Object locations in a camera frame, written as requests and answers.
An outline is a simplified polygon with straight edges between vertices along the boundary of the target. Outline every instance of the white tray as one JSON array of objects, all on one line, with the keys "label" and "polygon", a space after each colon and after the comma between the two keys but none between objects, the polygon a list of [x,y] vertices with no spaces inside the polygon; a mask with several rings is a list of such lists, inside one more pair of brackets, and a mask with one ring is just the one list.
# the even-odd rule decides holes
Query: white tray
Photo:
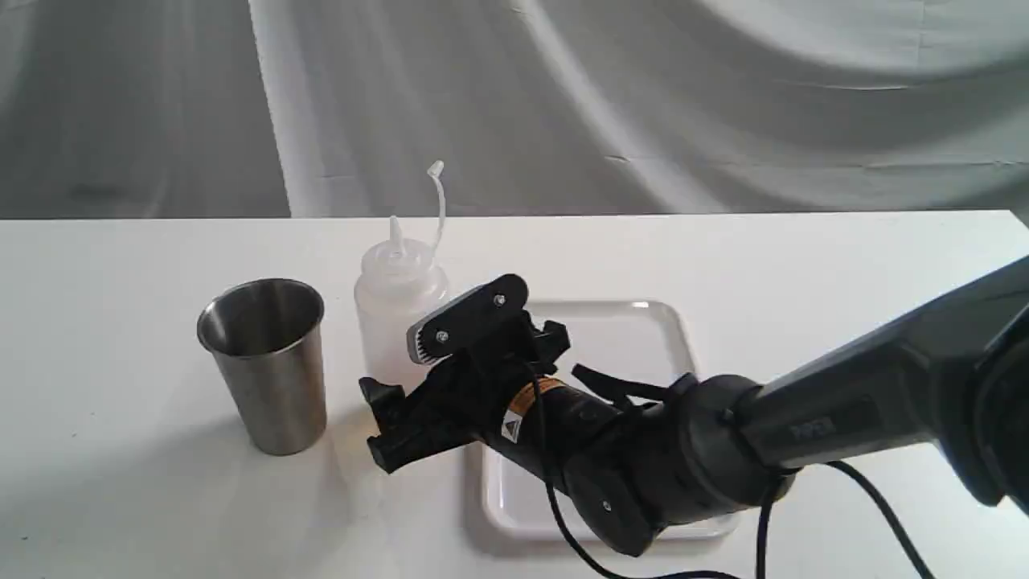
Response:
[{"label": "white tray", "polygon": [[[669,386],[693,371],[686,336],[670,306],[637,302],[532,302],[527,307],[537,327],[553,320],[568,327],[572,348],[558,360],[557,377],[581,388],[569,373],[576,363],[640,383]],[[525,540],[560,540],[543,483],[483,445],[483,508],[490,522],[505,535]],[[597,537],[575,512],[567,497],[558,496],[561,513],[576,539]],[[736,528],[735,515],[672,527],[658,540],[708,539]]]}]

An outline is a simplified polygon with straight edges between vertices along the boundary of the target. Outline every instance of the stainless steel cup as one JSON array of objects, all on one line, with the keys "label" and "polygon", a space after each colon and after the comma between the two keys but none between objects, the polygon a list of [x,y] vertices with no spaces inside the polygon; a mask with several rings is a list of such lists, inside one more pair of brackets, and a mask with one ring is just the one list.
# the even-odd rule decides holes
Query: stainless steel cup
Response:
[{"label": "stainless steel cup", "polygon": [[325,431],[324,313],[310,285],[258,279],[215,298],[197,321],[250,439],[269,455],[299,453]]}]

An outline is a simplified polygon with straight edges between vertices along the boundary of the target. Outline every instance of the gray fabric curtain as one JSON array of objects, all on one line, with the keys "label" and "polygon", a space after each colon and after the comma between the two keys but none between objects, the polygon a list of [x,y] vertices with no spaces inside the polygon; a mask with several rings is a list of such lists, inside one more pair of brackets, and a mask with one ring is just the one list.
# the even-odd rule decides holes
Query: gray fabric curtain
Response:
[{"label": "gray fabric curtain", "polygon": [[1026,85],[1020,0],[7,0],[0,216],[1025,216]]}]

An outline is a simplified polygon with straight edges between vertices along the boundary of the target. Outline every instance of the plastic bottle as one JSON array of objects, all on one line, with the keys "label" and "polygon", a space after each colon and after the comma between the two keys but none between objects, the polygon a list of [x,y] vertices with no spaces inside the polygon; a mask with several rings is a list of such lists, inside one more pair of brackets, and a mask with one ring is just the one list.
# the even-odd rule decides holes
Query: plastic bottle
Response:
[{"label": "plastic bottle", "polygon": [[439,224],[430,246],[404,239],[396,215],[390,217],[389,240],[361,257],[361,275],[354,285],[354,301],[368,376],[384,385],[400,385],[406,392],[425,379],[428,366],[407,355],[407,329],[448,300],[447,274],[436,264],[436,248],[447,220],[447,197],[439,175],[442,160],[428,169],[439,196]]}]

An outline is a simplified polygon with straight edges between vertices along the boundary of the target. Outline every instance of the warning label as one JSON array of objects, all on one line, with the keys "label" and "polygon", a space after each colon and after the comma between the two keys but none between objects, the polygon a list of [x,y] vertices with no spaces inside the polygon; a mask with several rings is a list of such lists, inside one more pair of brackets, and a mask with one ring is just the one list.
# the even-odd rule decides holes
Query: warning label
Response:
[{"label": "warning label", "polygon": [[[557,378],[546,376],[539,379],[539,394],[542,395],[547,391],[566,386]],[[522,432],[522,421],[525,420],[525,415],[529,413],[529,409],[535,402],[536,395],[533,392],[533,385],[529,383],[514,395],[510,404],[507,405],[504,419],[500,423],[500,436],[511,442],[518,442],[519,434]]]}]

